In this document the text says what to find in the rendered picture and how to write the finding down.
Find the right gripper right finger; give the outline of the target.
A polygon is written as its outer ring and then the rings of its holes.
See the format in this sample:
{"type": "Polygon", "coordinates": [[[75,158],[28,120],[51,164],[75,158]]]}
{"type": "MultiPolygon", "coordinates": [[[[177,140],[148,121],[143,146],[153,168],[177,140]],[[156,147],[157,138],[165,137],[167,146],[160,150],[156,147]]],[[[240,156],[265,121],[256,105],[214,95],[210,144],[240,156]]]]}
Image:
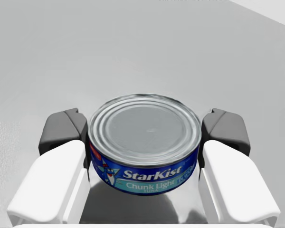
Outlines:
{"type": "Polygon", "coordinates": [[[275,225],[281,211],[249,157],[243,118],[212,108],[201,130],[199,193],[207,222],[275,225]]]}

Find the blue can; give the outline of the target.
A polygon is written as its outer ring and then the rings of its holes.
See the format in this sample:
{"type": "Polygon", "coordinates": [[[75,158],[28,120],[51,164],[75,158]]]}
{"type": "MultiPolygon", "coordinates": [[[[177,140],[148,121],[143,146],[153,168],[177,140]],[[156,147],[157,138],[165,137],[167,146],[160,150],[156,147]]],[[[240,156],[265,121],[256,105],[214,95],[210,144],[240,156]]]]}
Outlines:
{"type": "Polygon", "coordinates": [[[183,103],[157,94],[124,95],[88,121],[91,163],[121,192],[151,196],[174,190],[193,174],[201,122],[183,103]]]}

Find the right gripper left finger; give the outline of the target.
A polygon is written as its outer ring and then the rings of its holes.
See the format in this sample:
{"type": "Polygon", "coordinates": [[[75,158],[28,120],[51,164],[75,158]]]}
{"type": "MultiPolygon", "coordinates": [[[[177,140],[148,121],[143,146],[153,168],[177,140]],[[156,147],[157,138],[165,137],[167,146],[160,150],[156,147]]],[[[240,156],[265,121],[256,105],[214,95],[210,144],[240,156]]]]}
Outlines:
{"type": "Polygon", "coordinates": [[[87,120],[73,108],[51,114],[33,162],[11,200],[12,225],[78,224],[88,196],[87,120]]]}

